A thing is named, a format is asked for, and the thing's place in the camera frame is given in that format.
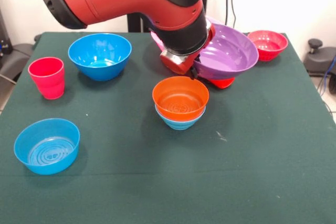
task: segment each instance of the red robot arm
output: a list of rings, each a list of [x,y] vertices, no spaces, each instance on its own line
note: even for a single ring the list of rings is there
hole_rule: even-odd
[[[184,74],[214,36],[205,18],[202,0],[44,0],[65,27],[88,25],[129,13],[141,13],[166,47],[161,59],[171,70]]]

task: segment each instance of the bowl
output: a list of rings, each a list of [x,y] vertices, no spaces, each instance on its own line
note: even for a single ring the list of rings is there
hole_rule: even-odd
[[[202,114],[197,117],[194,120],[191,121],[186,121],[186,122],[178,122],[178,121],[172,121],[167,118],[165,118],[157,109],[155,106],[156,112],[159,114],[159,116],[162,118],[162,120],[172,129],[177,130],[177,131],[184,131],[189,129],[191,126],[193,126],[204,114],[206,107],[204,108]]]
[[[248,35],[259,51],[260,61],[274,60],[288,46],[288,39],[274,31],[254,31]]]
[[[117,77],[125,68],[131,43],[116,34],[92,34],[76,40],[69,48],[70,60],[83,74],[96,81]]]
[[[209,91],[198,80],[175,76],[164,79],[155,86],[153,100],[165,118],[186,122],[202,114],[209,101]]]
[[[79,130],[72,122],[45,119],[20,133],[14,153],[33,173],[51,175],[65,170],[75,161],[79,142]]]
[[[209,80],[212,84],[216,85],[220,89],[226,89],[234,83],[235,78],[230,78],[226,80]]]
[[[258,50],[247,36],[225,25],[213,25],[215,37],[201,51],[200,61],[194,61],[199,76],[207,80],[231,79],[258,62]]]

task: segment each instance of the blue bowl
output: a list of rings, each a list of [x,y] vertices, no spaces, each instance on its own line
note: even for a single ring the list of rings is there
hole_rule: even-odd
[[[76,67],[96,81],[117,77],[132,52],[131,43],[116,34],[92,34],[76,40],[68,55]]]
[[[33,173],[51,175],[65,170],[75,161],[79,141],[79,130],[70,121],[45,119],[20,133],[14,153]]]
[[[158,110],[157,110],[157,107],[155,105],[155,109],[156,109],[156,112],[159,114],[159,116],[163,119],[163,121],[172,129],[174,130],[177,130],[177,131],[183,131],[183,130],[186,130],[186,129],[189,129],[191,126],[193,126],[201,117],[202,115],[205,113],[205,109],[206,107],[204,108],[204,111],[202,112],[202,114],[192,120],[192,121],[186,121],[186,122],[177,122],[177,121],[172,121],[172,120],[169,120],[167,118],[165,118]]]

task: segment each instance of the blue cable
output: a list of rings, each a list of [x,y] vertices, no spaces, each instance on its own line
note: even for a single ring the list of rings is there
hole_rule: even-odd
[[[335,63],[336,63],[336,56],[334,57],[334,59],[333,59],[332,62],[331,62],[330,67],[328,68],[328,70],[327,70],[327,71],[325,72],[325,74],[324,74],[324,77],[323,77],[323,79],[324,79],[324,88],[323,88],[323,92],[322,92],[322,94],[320,94],[321,96],[323,96],[324,93],[326,92],[325,90],[326,90],[326,88],[327,88],[327,76],[328,76],[328,74],[330,73],[330,71],[332,70],[332,68],[335,66]]]

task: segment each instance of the red cup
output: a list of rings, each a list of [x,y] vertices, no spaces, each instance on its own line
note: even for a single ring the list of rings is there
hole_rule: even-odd
[[[40,58],[29,65],[28,72],[45,99],[55,100],[64,94],[65,71],[62,60],[55,57]]]

